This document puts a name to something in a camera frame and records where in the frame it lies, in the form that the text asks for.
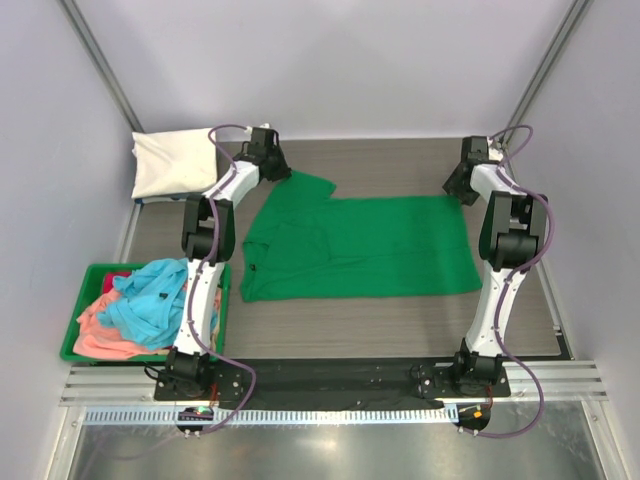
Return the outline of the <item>green t shirt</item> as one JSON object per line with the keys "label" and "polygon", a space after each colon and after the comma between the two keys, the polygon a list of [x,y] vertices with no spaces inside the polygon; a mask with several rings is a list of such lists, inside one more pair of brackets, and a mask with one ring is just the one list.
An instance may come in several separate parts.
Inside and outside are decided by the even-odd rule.
{"label": "green t shirt", "polygon": [[242,248],[245,302],[446,296],[482,286],[449,196],[337,198],[302,172],[277,184]]}

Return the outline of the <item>green plastic tray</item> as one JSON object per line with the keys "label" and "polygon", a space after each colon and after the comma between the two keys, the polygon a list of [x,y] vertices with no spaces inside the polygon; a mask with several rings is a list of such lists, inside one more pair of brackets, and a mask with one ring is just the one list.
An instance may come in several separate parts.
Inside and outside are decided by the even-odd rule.
{"label": "green plastic tray", "polygon": [[112,292],[102,293],[104,276],[109,272],[136,271],[142,263],[92,264],[85,273],[76,305],[60,350],[60,358],[71,363],[107,364],[150,362],[162,364],[168,351],[147,350],[125,340],[114,328],[106,328],[97,314],[116,299]]}

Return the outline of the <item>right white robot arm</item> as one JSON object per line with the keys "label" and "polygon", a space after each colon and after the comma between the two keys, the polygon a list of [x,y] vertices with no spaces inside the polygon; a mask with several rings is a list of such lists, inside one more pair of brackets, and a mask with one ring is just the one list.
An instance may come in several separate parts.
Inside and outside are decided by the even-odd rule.
{"label": "right white robot arm", "polygon": [[448,369],[457,393],[479,395],[502,381],[509,357],[505,331],[516,295],[548,250],[555,225],[547,197],[507,174],[504,153],[488,137],[462,140],[460,162],[443,189],[465,206],[486,202],[478,243],[483,286],[474,320]]}

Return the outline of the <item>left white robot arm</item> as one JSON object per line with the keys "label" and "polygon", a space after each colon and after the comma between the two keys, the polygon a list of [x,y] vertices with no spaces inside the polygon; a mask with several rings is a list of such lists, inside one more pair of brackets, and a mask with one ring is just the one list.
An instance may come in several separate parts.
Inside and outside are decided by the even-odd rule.
{"label": "left white robot arm", "polygon": [[227,158],[228,171],[212,187],[186,200],[181,245],[188,259],[184,311],[165,367],[157,376],[156,400],[198,400],[214,385],[211,360],[221,356],[211,347],[214,299],[227,261],[235,249],[235,208],[263,180],[277,182],[291,176],[279,141],[270,125],[245,127],[249,135],[232,156],[216,141],[212,128],[208,139]]}

